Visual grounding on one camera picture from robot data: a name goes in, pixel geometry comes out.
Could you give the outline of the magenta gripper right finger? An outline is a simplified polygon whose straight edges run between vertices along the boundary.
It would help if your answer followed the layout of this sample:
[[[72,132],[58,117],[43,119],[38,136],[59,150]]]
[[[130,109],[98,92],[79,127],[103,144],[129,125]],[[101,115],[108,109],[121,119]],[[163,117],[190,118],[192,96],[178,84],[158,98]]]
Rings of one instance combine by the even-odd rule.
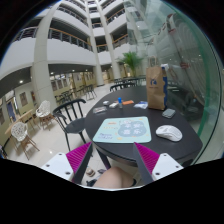
[[[133,154],[145,185],[152,183],[152,171],[160,155],[139,143],[133,144]]]

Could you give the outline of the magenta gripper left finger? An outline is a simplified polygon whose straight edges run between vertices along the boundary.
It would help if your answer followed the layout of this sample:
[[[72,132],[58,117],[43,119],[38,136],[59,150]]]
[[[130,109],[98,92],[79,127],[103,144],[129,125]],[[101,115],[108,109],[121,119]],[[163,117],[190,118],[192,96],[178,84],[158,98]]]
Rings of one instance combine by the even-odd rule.
[[[66,154],[68,162],[74,172],[73,182],[80,184],[92,155],[92,143],[86,143]]]

